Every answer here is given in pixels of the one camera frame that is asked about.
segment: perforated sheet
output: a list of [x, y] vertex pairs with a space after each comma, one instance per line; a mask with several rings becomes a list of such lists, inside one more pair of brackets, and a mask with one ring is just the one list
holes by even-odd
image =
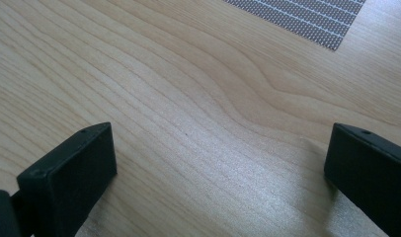
[[336, 50], [365, 0], [224, 0]]

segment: wooden table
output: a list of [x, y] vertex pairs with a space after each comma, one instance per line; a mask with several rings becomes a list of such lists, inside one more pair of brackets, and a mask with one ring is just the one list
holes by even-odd
[[401, 145], [401, 0], [333, 52], [220, 0], [0, 1], [0, 189], [110, 121], [77, 236], [384, 236], [323, 178], [333, 122]]

